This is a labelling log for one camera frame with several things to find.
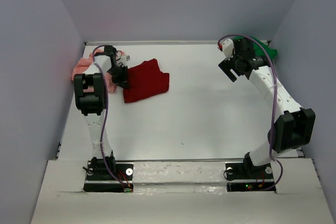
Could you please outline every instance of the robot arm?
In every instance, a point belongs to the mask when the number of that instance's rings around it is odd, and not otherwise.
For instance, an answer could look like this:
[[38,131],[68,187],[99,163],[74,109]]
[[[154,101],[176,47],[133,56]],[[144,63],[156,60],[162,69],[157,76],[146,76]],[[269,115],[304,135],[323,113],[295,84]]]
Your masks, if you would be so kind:
[[[238,76],[245,75],[272,108],[274,83],[267,59],[255,55],[253,43],[248,39],[234,41],[226,39],[222,43],[222,49],[226,58],[219,64],[219,67],[232,82],[237,78],[231,70]],[[304,109],[296,102],[278,79],[277,88],[275,137],[272,146],[274,158],[291,149],[308,144],[315,121],[313,110]],[[265,143],[245,155],[244,164],[247,170],[261,169],[270,163],[269,142],[270,132],[268,132],[268,140]]]
[[107,107],[107,89],[103,74],[107,72],[112,74],[114,84],[123,88],[128,87],[127,66],[124,65],[124,62],[119,64],[118,60],[120,60],[120,58],[117,59],[117,50],[112,46],[105,46],[104,52],[95,54],[95,62],[100,66],[103,73],[101,73],[98,67],[92,63],[84,73],[76,74],[74,76],[76,107],[84,115],[91,137],[91,163],[103,164],[102,162],[99,162],[99,160],[102,160],[103,158],[101,153],[101,151],[103,151],[104,156],[108,161],[109,168],[113,172],[116,170],[116,161],[107,139],[106,130],[103,132],[102,142],[100,142],[100,136]]

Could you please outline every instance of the white cardboard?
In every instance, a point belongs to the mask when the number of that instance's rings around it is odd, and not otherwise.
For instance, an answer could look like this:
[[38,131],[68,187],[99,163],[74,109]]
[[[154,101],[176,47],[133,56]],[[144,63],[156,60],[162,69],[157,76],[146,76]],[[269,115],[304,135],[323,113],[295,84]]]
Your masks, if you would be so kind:
[[[281,161],[285,172],[277,194],[226,193],[202,185],[154,185],[152,190],[145,185],[132,194],[84,193],[78,191],[83,185],[79,170],[86,161],[50,161],[32,224],[333,224],[311,160]],[[223,163],[214,162],[213,169],[216,165]],[[141,172],[141,165],[134,172]]]

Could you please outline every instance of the gray wall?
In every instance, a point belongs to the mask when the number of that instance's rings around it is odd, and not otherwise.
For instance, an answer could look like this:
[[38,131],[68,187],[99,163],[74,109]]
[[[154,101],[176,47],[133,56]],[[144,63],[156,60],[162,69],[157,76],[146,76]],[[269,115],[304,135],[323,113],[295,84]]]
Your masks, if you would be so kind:
[[296,0],[273,46],[276,68],[286,89],[316,113],[311,143],[304,152],[315,159],[336,220],[336,6],[335,0]]
[[85,41],[272,38],[294,0],[63,0]]
[[61,0],[0,0],[0,222],[30,223],[83,50]]

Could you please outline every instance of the white table surface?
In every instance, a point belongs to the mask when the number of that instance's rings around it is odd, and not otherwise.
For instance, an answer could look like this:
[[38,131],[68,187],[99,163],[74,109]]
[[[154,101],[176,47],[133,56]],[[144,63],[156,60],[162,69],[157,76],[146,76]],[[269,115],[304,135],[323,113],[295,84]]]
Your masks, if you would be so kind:
[[[87,46],[88,58],[94,46]],[[118,160],[243,158],[265,141],[271,109],[245,78],[235,83],[220,70],[216,45],[116,46],[129,67],[156,58],[170,73],[170,89],[124,104],[122,89],[109,94],[107,134]],[[73,98],[59,160],[91,159],[90,135]],[[297,157],[290,151],[283,157]]]

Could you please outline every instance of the purple cable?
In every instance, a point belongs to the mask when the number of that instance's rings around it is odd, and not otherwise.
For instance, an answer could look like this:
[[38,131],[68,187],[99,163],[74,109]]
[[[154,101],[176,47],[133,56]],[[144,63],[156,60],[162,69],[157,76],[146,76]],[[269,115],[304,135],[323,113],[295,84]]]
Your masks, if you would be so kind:
[[282,164],[280,163],[280,161],[276,160],[275,158],[272,157],[272,147],[273,147],[273,143],[274,143],[274,128],[275,128],[275,125],[274,125],[274,120],[275,120],[275,111],[276,111],[276,106],[277,106],[277,96],[278,96],[278,86],[277,86],[277,75],[276,75],[276,72],[275,72],[275,68],[274,68],[274,65],[273,65],[273,62],[271,60],[271,58],[269,57],[267,51],[263,48],[263,46],[258,42],[256,41],[255,39],[249,37],[249,36],[246,36],[246,35],[242,35],[242,34],[229,34],[229,35],[226,35],[222,38],[220,38],[217,42],[217,45],[220,46],[220,43],[223,39],[226,39],[228,37],[232,37],[232,36],[235,36],[235,37],[244,37],[246,39],[249,39],[251,40],[252,42],[254,42],[255,44],[257,44],[261,50],[264,52],[264,54],[266,55],[266,58],[269,62],[269,65],[270,65],[270,68],[272,70],[272,76],[273,76],[273,83],[274,83],[274,97],[273,97],[273,106],[272,106],[272,117],[271,117],[271,135],[270,135],[270,142],[269,142],[269,158],[273,161],[276,161],[278,162],[278,164],[280,165],[280,176],[278,178],[278,180],[271,186],[263,189],[262,191],[267,191],[269,189],[272,189],[273,187],[275,187],[281,180],[282,178],[282,175],[283,175],[283,171],[284,171],[284,168],[282,166]]
[[101,155],[103,157],[103,161],[104,161],[104,164],[105,164],[105,167],[106,167],[106,170],[109,172],[109,174],[112,176],[112,178],[114,178],[114,180],[118,181],[119,183],[121,184],[125,184],[124,182],[122,182],[121,180],[117,179],[117,177],[114,176],[113,172],[111,171],[111,169],[109,168],[109,165],[107,164],[106,162],[106,159],[105,159],[105,155],[104,155],[104,150],[103,150],[103,135],[104,135],[104,129],[105,129],[105,125],[106,125],[106,120],[107,120],[107,114],[109,112],[109,95],[108,95],[108,89],[107,89],[107,84],[106,84],[106,79],[105,79],[105,75],[103,73],[103,70],[101,69],[101,67],[95,62],[95,52],[98,48],[100,47],[105,47],[105,46],[109,46],[109,45],[101,45],[101,46],[98,46],[96,47],[93,51],[92,51],[92,60],[93,60],[93,63],[94,65],[99,69],[99,71],[102,73],[103,75],[103,80],[104,80],[104,85],[105,85],[105,91],[106,91],[106,111],[105,111],[105,117],[104,117],[104,122],[103,122],[103,126],[101,128],[101,134],[100,134],[100,152],[101,152]]

